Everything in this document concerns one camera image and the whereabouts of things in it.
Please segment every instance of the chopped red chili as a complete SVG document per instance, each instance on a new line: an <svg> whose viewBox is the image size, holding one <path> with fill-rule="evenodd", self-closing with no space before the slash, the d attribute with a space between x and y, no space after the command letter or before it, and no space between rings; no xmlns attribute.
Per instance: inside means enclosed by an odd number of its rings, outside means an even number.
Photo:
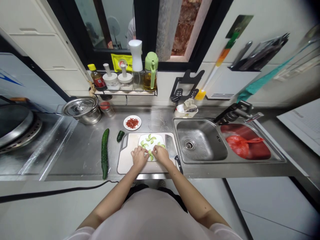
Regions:
<svg viewBox="0 0 320 240"><path fill-rule="evenodd" d="M136 128L136 126L139 124L139 121L138 119L136 118L130 118L126 125L129 127L129 128Z"/></svg>

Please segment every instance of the yellow bottle cap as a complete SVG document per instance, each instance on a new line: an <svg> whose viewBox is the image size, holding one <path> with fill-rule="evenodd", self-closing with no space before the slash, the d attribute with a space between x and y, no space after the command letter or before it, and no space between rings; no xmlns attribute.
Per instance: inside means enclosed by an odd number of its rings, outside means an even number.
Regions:
<svg viewBox="0 0 320 240"><path fill-rule="evenodd" d="M88 64L88 68L89 68L90 71L97 70L96 66L94 64Z"/></svg>

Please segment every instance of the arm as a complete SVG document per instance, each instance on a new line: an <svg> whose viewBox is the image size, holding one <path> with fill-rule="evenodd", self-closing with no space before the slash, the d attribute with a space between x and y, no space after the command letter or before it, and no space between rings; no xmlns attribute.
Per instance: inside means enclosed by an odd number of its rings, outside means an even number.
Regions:
<svg viewBox="0 0 320 240"><path fill-rule="evenodd" d="M133 158L133 166L128 173L121 179L121 181L105 196L105 198L95 207L95 209L86 217L86 219L77 228L92 227L97 229L99 225L118 211L124 200L126 199L128 192L131 188L133 181L141 169L146 164L149 154L144 156L144 153L148 152L142 147L135 148L131 152Z"/></svg>
<svg viewBox="0 0 320 240"><path fill-rule="evenodd" d="M168 170L175 187L190 215L200 224L209 228L214 223L222 223L228 227L223 217L208 203L201 193L185 178L169 159L169 154L161 146L155 146L152 151L156 159Z"/></svg>

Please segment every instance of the stainless steel pot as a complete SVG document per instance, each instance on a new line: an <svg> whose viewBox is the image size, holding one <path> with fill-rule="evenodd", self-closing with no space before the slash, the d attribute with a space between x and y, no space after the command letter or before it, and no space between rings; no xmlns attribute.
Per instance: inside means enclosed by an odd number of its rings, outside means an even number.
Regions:
<svg viewBox="0 0 320 240"><path fill-rule="evenodd" d="M62 108L64 116L72 116L84 125L93 125L100 121L102 115L95 98L83 97L66 103Z"/></svg>

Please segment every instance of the cucumber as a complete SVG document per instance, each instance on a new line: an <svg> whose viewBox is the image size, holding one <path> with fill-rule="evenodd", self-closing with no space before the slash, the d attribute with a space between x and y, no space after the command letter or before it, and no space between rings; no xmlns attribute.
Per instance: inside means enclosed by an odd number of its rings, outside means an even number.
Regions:
<svg viewBox="0 0 320 240"><path fill-rule="evenodd" d="M101 168L102 168L103 180L105 180L108 176L108 150L107 150L108 135L109 135L109 128L107 128L104 131L102 140L101 140Z"/></svg>
<svg viewBox="0 0 320 240"><path fill-rule="evenodd" d="M121 142L123 135L124 135L124 132L119 131L118 136L117 136L117 142Z"/></svg>

